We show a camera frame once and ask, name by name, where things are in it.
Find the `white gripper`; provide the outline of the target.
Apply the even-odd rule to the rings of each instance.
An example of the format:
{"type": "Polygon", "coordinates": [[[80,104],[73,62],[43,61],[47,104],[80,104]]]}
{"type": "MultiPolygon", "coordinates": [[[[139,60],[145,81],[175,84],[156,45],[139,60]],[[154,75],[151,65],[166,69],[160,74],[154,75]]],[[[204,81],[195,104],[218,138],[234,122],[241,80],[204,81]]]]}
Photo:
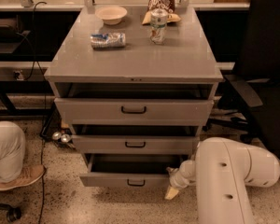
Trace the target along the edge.
{"type": "Polygon", "coordinates": [[[169,181],[171,186],[168,186],[166,190],[165,199],[172,200],[179,193],[179,189],[184,189],[189,185],[189,175],[180,169],[172,167],[167,167],[166,170],[170,174],[169,181]]]}

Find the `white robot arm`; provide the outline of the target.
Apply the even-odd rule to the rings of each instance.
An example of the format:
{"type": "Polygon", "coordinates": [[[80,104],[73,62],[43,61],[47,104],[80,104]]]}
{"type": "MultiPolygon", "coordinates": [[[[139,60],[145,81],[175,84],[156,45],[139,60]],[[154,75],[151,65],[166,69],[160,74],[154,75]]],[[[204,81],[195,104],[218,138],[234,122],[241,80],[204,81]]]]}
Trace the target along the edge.
{"type": "Polygon", "coordinates": [[[168,173],[167,200],[196,186],[199,224],[256,224],[246,188],[274,185],[280,164],[264,148],[212,137],[199,143],[193,158],[168,173]]]}

